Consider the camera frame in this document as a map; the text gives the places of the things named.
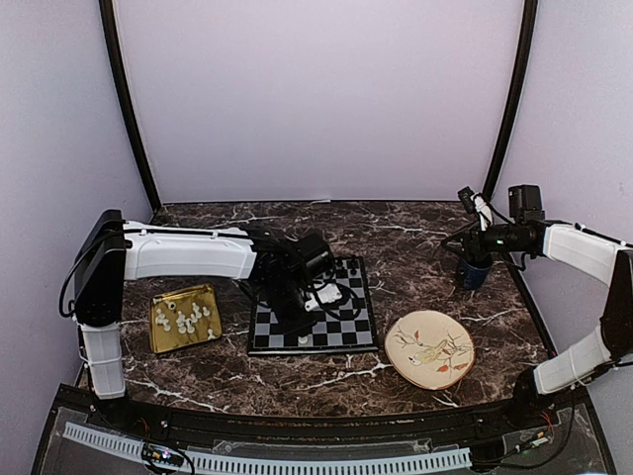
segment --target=dark marble surface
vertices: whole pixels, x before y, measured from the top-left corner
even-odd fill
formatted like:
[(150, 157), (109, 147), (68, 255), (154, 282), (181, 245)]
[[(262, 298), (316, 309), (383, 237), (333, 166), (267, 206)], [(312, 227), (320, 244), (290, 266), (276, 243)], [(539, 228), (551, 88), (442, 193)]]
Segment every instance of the dark marble surface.
[[(249, 302), (235, 285), (208, 277), (126, 284), (125, 374), (136, 400), (230, 414), (357, 417), (471, 406), (509, 398), (516, 376), (546, 352), (505, 266), (496, 262), (478, 292), (458, 289), (456, 258), (440, 248), (467, 222), (459, 203), (245, 203), (168, 205), (154, 224), (191, 228), (264, 226), (289, 237), (324, 232), (338, 254), (365, 258), (382, 344), (396, 320), (436, 310), (471, 333), (476, 362), (457, 385), (426, 391), (408, 383), (384, 352), (248, 357)], [(149, 349), (149, 299), (211, 282), (224, 336), (177, 352)]]

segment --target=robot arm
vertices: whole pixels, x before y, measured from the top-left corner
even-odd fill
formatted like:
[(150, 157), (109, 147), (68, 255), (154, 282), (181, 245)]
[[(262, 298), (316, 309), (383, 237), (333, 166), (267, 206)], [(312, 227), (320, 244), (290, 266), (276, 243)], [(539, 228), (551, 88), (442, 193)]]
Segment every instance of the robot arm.
[(124, 280), (152, 276), (207, 275), (243, 281), (263, 294), (285, 333), (315, 322), (314, 308), (339, 293), (317, 292), (313, 279), (333, 266), (328, 244), (317, 234), (298, 240), (276, 238), (266, 230), (194, 230), (124, 222), (106, 211), (84, 242), (74, 272), (72, 315), (83, 335), (95, 394), (125, 396), (119, 320)]
[[(476, 199), (482, 199), (468, 188), (458, 196), (467, 212), (474, 210)], [(577, 383), (585, 384), (589, 377), (601, 374), (633, 351), (633, 248), (579, 225), (546, 222), (537, 186), (512, 187), (509, 199), (515, 223), (506, 220), (503, 225), (487, 223), (484, 227), (479, 220), (445, 239), (442, 245), (473, 263), (493, 251), (523, 251), (532, 258), (544, 256), (609, 286), (604, 313), (595, 330), (529, 371), (529, 380), (523, 382), (529, 386), (527, 391), (545, 396)], [(456, 241), (457, 248), (449, 245)]]

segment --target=white arm segment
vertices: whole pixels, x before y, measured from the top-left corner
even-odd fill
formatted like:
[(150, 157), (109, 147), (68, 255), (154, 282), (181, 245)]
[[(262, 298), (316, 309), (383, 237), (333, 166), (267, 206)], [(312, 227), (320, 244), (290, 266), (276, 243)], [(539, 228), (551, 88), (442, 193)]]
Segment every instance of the white arm segment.
[(626, 247), (588, 235), (571, 225), (552, 225), (545, 231), (543, 254), (611, 285), (617, 251)]
[[(126, 251), (126, 280), (159, 275), (212, 275), (245, 279), (255, 263), (252, 240), (248, 238), (196, 235), (202, 230), (165, 228), (128, 222), (124, 230), (143, 230), (126, 234), (132, 248)], [(149, 233), (157, 230), (160, 233)], [(218, 234), (247, 237), (238, 228), (211, 230)]]
[(126, 380), (121, 360), (119, 324), (110, 324), (106, 327), (79, 326), (86, 348), (84, 361), (90, 370), (95, 394), (99, 399), (124, 397)]
[(611, 360), (611, 353), (602, 342), (600, 325), (567, 351), (534, 369), (534, 381), (539, 394), (551, 394), (591, 375), (596, 366)]
[[(156, 229), (160, 233), (149, 233)], [(200, 230), (164, 228), (129, 222), (124, 230), (132, 247), (126, 250), (126, 280), (158, 275), (210, 275), (245, 279), (250, 275), (256, 252), (250, 239), (195, 235)], [(248, 236), (238, 228), (214, 230), (219, 234)], [(80, 325), (86, 360), (99, 399), (121, 398), (126, 394), (119, 324), (106, 327)]]
[[(623, 245), (577, 230), (571, 225), (552, 225), (545, 231), (543, 253), (552, 260), (595, 277), (609, 286), (617, 251)], [(593, 370), (611, 361), (604, 346), (600, 325), (588, 336), (570, 346), (557, 357), (539, 364), (534, 370), (539, 394), (560, 391), (591, 375)]]

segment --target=gold box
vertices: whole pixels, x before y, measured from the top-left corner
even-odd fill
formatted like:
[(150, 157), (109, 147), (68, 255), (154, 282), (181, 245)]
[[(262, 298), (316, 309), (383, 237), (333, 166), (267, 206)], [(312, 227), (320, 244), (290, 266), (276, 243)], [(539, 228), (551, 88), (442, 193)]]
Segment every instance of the gold box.
[(151, 299), (149, 341), (154, 353), (164, 353), (222, 335), (216, 294), (211, 285), (160, 294)]

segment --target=black and white checkered board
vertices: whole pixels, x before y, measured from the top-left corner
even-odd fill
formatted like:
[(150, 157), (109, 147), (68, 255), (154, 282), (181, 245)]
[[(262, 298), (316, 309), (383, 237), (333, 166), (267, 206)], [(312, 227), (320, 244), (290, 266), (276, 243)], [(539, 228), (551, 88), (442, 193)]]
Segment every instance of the black and white checkered board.
[[(265, 303), (259, 302), (251, 311), (248, 354), (280, 355), (306, 353), (352, 353), (376, 351), (376, 323), (369, 296), (365, 264), (361, 257), (339, 257), (336, 259), (335, 280), (348, 287), (356, 296), (341, 287), (343, 299), (327, 307), (338, 319), (323, 310), (315, 310), (316, 323), (308, 333), (308, 342), (299, 344), (296, 334), (282, 334), (275, 314)], [(325, 279), (324, 275), (315, 279)]]

